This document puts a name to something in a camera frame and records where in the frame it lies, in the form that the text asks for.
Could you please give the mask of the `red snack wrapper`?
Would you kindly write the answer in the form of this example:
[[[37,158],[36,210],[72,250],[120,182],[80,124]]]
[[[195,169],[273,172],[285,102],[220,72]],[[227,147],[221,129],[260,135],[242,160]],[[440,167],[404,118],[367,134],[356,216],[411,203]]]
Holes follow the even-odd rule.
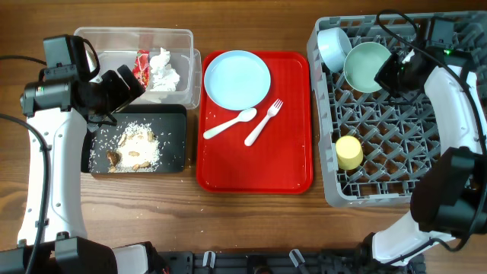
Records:
[[[140,49],[135,57],[135,64],[132,69],[133,75],[138,82],[147,88],[150,78],[149,51]]]

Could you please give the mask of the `white tissue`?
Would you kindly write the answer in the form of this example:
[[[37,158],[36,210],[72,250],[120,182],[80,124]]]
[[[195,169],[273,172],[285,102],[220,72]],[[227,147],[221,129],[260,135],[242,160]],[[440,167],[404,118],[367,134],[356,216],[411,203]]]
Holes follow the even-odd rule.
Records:
[[[180,75],[170,64],[170,51],[160,48],[160,53],[149,60],[149,91],[171,92],[177,89]]]

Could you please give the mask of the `mint green bowl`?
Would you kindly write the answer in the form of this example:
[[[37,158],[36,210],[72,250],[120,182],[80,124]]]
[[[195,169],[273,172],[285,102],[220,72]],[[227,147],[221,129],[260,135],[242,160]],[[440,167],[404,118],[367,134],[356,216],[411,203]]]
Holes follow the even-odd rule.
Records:
[[[374,80],[391,52],[385,46],[375,43],[360,43],[345,58],[343,72],[349,86],[361,93],[374,93],[381,86]]]

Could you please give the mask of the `rice and food scraps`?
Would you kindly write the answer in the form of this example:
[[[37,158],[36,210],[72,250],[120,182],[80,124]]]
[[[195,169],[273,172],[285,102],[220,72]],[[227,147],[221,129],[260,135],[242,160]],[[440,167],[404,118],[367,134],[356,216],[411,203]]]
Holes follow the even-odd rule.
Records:
[[[92,139],[88,155],[90,173],[155,172],[162,165],[163,133],[151,123],[124,122],[100,129]]]

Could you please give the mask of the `light blue bowl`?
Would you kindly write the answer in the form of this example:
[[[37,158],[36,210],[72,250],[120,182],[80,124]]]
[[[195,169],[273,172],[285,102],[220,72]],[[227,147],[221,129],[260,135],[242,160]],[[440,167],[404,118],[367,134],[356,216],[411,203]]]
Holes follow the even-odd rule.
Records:
[[[317,46],[324,64],[334,73],[343,69],[345,58],[352,50],[347,34],[339,27],[321,30],[317,34]]]

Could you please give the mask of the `yellow plastic cup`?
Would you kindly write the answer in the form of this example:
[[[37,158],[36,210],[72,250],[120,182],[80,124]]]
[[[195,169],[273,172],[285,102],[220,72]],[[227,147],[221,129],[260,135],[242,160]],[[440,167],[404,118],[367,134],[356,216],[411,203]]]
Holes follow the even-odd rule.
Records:
[[[361,143],[351,135],[339,138],[336,142],[336,156],[340,169],[353,170],[357,168],[364,158]]]

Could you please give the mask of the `light blue plate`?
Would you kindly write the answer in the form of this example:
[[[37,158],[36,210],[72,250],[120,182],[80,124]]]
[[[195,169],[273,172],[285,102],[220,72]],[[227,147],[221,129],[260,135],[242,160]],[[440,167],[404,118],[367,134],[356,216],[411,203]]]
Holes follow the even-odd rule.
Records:
[[[219,107],[245,110],[267,96],[271,74],[256,54],[231,50],[219,54],[208,65],[203,78],[205,92]]]

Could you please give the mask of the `cream plastic spoon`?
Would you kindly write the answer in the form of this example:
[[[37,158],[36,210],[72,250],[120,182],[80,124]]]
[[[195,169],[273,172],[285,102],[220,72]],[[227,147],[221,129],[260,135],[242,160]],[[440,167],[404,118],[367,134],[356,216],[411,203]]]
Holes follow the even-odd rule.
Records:
[[[218,126],[215,126],[209,130],[206,130],[203,133],[203,138],[204,139],[212,139],[213,137],[217,136],[218,134],[222,133],[229,127],[233,126],[236,123],[246,123],[251,121],[257,114],[257,109],[256,108],[249,108],[246,110],[242,110],[237,117],[222,123]]]

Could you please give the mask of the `cream plastic fork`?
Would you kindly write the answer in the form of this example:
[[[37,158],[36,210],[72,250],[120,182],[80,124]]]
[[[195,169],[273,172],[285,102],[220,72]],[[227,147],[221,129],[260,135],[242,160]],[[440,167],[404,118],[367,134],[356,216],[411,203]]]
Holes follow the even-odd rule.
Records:
[[[251,146],[256,139],[259,137],[259,134],[262,132],[263,128],[266,126],[267,122],[270,121],[271,118],[276,116],[280,109],[282,108],[283,101],[277,99],[267,110],[267,114],[265,117],[259,122],[259,124],[254,128],[254,130],[245,138],[244,144],[245,146]]]

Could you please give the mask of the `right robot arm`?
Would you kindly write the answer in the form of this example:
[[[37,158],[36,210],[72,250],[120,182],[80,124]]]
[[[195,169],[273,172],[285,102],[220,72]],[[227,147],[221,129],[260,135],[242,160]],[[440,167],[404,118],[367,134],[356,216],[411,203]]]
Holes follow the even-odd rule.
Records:
[[[416,185],[410,210],[388,229],[369,234],[357,263],[367,273],[390,271],[436,244],[461,250],[486,233],[486,118],[476,90],[471,53],[454,49],[454,21],[434,16],[415,25],[410,47],[393,54],[374,80],[392,95],[423,90],[430,100],[441,156]]]

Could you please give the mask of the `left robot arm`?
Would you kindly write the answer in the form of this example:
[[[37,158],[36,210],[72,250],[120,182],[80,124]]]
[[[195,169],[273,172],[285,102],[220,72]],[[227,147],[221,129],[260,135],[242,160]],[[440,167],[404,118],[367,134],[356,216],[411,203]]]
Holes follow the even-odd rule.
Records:
[[[43,41],[37,81],[21,95],[18,124],[30,136],[27,205],[17,246],[1,254],[3,273],[153,273],[150,243],[110,248],[88,240],[81,210],[81,160],[87,132],[114,126],[114,113],[144,88],[126,66],[90,67],[91,43],[61,35]]]

